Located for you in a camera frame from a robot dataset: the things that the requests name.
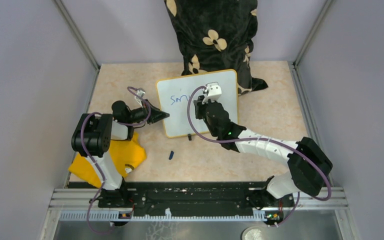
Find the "yellow-framed whiteboard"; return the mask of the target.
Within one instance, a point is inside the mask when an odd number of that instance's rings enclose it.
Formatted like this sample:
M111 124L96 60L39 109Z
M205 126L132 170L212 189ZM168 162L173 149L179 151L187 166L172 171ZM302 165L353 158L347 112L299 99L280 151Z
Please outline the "yellow-framed whiteboard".
M217 83L222 90L217 100L229 113L229 119L239 122L237 72L233 69L184 75L161 79L156 83L160 109L169 114L163 120L165 134L168 138L186 137L195 132L187 118L187 105L193 91L210 83Z

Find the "blue marker cap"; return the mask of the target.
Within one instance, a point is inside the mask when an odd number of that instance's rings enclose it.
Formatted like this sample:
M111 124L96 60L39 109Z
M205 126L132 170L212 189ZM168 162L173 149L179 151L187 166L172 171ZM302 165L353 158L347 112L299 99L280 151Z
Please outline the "blue marker cap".
M174 157L174 151L171 151L170 154L169 154L168 159L169 159L169 160L172 160L173 157Z

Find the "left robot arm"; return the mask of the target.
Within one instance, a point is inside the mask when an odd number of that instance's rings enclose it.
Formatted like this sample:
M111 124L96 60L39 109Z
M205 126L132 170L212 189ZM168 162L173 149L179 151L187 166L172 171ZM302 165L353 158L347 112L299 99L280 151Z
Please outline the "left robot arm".
M99 200L111 200L118 207L130 200L124 178L147 158L135 130L170 116L147 99L139 104L130 109L118 100L112 104L111 114L83 114L71 139L77 156L69 171L99 188Z

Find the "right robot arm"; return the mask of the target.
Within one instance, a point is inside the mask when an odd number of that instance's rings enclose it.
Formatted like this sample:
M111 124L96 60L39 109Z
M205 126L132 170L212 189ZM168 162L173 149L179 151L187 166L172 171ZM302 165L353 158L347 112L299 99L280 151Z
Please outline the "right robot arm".
M214 137L211 142L226 150L254 154L288 167L288 172L267 179L261 193L267 206L275 206L282 197L295 192L324 201L331 197L328 175L333 164L312 138L304 136L298 141L287 141L257 134L231 121L221 103L204 102L202 95L192 105L196 119L202 120ZM319 196L323 187L328 188L326 197Z

